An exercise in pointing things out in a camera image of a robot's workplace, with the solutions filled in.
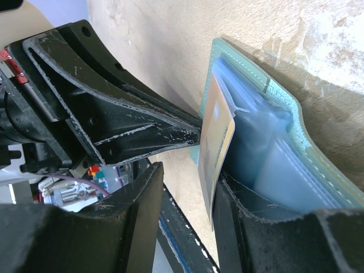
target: open wallet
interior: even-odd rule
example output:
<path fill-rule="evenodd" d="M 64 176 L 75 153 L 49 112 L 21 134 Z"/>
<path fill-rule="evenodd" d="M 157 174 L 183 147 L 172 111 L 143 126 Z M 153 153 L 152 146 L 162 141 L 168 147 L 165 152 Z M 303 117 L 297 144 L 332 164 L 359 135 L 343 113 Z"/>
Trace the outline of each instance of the open wallet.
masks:
<path fill-rule="evenodd" d="M 221 272 L 364 272 L 364 193 L 317 148 L 301 106 L 214 39 L 198 165 Z"/>

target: wallet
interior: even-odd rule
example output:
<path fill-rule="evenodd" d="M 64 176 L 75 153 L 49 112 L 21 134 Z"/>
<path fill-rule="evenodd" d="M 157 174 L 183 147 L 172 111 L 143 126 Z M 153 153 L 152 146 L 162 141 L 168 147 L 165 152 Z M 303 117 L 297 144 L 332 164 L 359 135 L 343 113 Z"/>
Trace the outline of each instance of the wallet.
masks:
<path fill-rule="evenodd" d="M 289 216 L 318 209 L 364 207 L 363 192 L 308 135 L 297 99 L 222 39 L 213 40 L 201 117 L 212 75 L 235 122 L 222 169 L 241 183 L 248 195 L 261 197 Z M 191 149 L 195 161 L 198 153 L 198 146 Z M 274 213 L 260 217 L 277 220 Z"/>

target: beige tabletop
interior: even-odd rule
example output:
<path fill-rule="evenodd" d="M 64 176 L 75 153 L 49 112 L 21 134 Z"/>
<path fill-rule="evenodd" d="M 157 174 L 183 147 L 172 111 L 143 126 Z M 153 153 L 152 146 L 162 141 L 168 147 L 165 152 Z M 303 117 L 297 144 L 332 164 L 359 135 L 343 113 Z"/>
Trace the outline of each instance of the beige tabletop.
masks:
<path fill-rule="evenodd" d="M 190 113 L 201 101 L 212 39 L 233 42 L 297 97 L 312 139 L 364 189 L 361 1 L 89 0 L 89 11 L 120 63 Z M 188 149 L 153 160 L 163 161 L 168 189 L 217 260 Z"/>

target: purple cable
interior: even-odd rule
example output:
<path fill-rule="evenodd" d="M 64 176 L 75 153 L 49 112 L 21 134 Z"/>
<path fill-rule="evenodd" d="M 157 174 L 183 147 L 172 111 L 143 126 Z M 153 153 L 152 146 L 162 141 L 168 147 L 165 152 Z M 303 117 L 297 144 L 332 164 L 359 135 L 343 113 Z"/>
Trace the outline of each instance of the purple cable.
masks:
<path fill-rule="evenodd" d="M 67 180 L 76 181 L 76 182 L 79 182 L 79 183 L 86 184 L 86 185 L 98 190 L 99 192 L 102 193 L 102 195 L 104 197 L 110 195 L 110 193 L 107 190 L 105 190 L 103 187 L 97 185 L 96 183 L 94 183 L 94 182 L 92 182 L 90 180 L 84 179 L 84 178 L 75 178 L 75 177 L 71 177 L 71 176 L 67 176 L 67 175 L 43 175 L 43 176 L 55 177 L 55 178 L 59 178 L 59 179 L 67 179 Z"/>

